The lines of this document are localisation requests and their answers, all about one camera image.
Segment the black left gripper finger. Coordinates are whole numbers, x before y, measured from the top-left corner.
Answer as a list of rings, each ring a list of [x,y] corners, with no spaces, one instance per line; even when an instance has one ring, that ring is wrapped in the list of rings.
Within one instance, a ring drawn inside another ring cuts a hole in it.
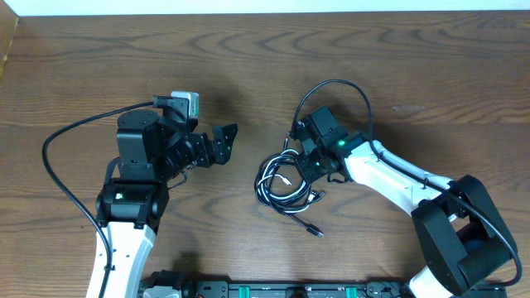
[[[223,140],[213,140],[214,163],[219,165],[226,164],[231,157],[232,144]]]
[[[230,123],[224,126],[216,126],[212,128],[214,139],[221,141],[224,145],[232,145],[238,133],[238,124]]]

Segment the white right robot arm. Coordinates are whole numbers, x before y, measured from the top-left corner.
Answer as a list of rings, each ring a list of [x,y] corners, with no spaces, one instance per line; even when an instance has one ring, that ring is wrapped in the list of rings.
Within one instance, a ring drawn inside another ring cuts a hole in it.
[[[371,132],[348,133],[327,107],[295,118],[290,135],[301,143],[296,163],[305,180],[339,173],[411,216],[426,262],[408,283],[412,296],[463,296],[509,261],[522,275],[513,236],[477,178],[424,171],[387,151]]]

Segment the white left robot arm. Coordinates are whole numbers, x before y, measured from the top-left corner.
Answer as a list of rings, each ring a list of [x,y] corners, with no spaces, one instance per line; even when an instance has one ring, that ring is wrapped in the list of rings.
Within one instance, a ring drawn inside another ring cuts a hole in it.
[[[225,164],[238,126],[214,127],[214,137],[194,133],[194,119],[140,109],[118,118],[119,156],[108,164],[96,200],[97,238],[89,297],[135,297],[161,217],[170,180],[193,167]]]

